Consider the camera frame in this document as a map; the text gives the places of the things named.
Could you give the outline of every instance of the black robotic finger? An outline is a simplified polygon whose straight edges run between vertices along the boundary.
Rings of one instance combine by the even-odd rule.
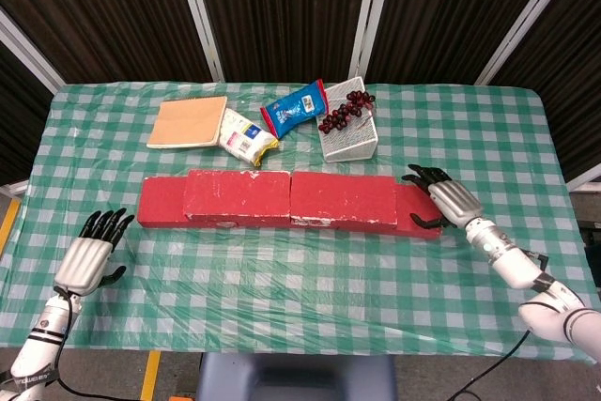
[[[422,178],[424,182],[428,185],[431,183],[436,183],[438,180],[434,177],[434,174],[431,171],[431,168],[423,168],[419,164],[410,164],[409,168],[417,173],[419,177]]]
[[[112,214],[112,210],[105,211],[104,213],[102,213],[102,215],[96,221],[96,224],[94,224],[92,232],[90,232],[91,239],[99,239],[100,237],[102,237],[102,234],[104,233],[104,226],[106,225],[106,222],[109,221],[109,218]]]
[[[422,218],[420,218],[415,213],[410,213],[409,216],[411,217],[411,219],[413,220],[414,223],[416,223],[417,225],[419,225],[420,227],[422,227],[424,229],[435,229],[437,227],[446,227],[447,225],[451,224],[451,222],[449,220],[447,220],[444,216],[441,216],[440,218],[437,218],[436,220],[430,220],[430,221],[424,221]]]
[[[415,176],[414,174],[407,174],[405,176],[401,177],[403,180],[406,180],[407,182],[413,182],[415,185],[417,185],[424,193],[426,194],[430,194],[430,192],[428,191],[428,184],[425,183],[421,178]]]
[[[115,272],[113,272],[113,274],[109,274],[108,276],[102,276],[102,279],[100,279],[100,283],[98,284],[98,287],[100,288],[101,286],[114,284],[116,281],[121,279],[121,276],[125,273],[126,269],[127,268],[125,266],[121,265],[119,268],[117,268],[115,270]]]
[[[90,231],[92,230],[92,227],[94,226],[94,223],[96,222],[100,214],[100,210],[96,210],[89,216],[89,218],[85,221],[84,227],[82,227],[82,231],[79,233],[80,238],[86,239],[90,236]]]
[[[121,223],[119,223],[119,225],[116,227],[115,233],[109,239],[109,241],[113,245],[113,251],[115,250],[116,245],[119,243],[119,240],[123,236],[123,233],[125,232],[125,229],[127,229],[128,225],[130,225],[130,223],[133,221],[133,218],[135,218],[134,215],[126,216],[121,221]]]
[[[444,182],[445,180],[451,180],[449,175],[444,172],[444,170],[440,168],[430,168],[432,170],[432,174],[437,179],[438,182]]]
[[[111,218],[109,218],[109,221],[106,223],[106,226],[104,227],[104,233],[102,234],[102,237],[100,239],[102,239],[103,241],[110,240],[111,236],[115,233],[117,223],[119,222],[121,216],[123,216],[123,213],[125,213],[125,211],[125,208],[120,208],[115,213],[113,213]]]

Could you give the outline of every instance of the white snack bag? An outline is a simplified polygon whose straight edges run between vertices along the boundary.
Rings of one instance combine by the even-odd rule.
[[[223,114],[219,131],[219,146],[245,162],[259,166],[268,149],[274,149],[280,142],[268,131],[264,131],[231,108]]]

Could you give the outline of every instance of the plastic table cover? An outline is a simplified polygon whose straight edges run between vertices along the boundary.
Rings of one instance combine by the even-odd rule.
[[[144,177],[191,168],[249,169],[220,148],[146,148],[161,101],[226,95],[263,124],[259,107],[300,85],[67,85],[54,97],[30,184],[0,262],[0,345],[18,347],[61,257],[94,210],[137,210]],[[377,155],[325,163],[315,121],[268,153],[264,170],[394,175],[417,162],[445,168],[522,248],[598,307],[548,132],[530,90],[369,85]],[[499,355],[524,332],[508,288],[457,229],[423,241],[331,230],[143,229],[134,222],[107,271],[115,285],[84,299],[76,347],[292,353]],[[530,338],[521,357],[583,358]]]

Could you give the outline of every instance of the black curtain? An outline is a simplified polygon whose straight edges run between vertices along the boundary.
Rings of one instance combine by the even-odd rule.
[[[345,80],[361,1],[205,0],[225,80]]]
[[[72,84],[211,80],[186,0],[1,0]]]
[[[52,98],[0,43],[0,185],[29,178]]]
[[[473,84],[528,0],[385,0],[366,82]]]
[[[601,0],[551,0],[492,85],[543,100],[566,180],[601,162]]]

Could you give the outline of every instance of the blue snack bag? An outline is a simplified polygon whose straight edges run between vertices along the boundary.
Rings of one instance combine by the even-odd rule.
[[[301,122],[328,111],[328,98],[321,79],[261,107],[261,115],[276,138],[282,138]]]

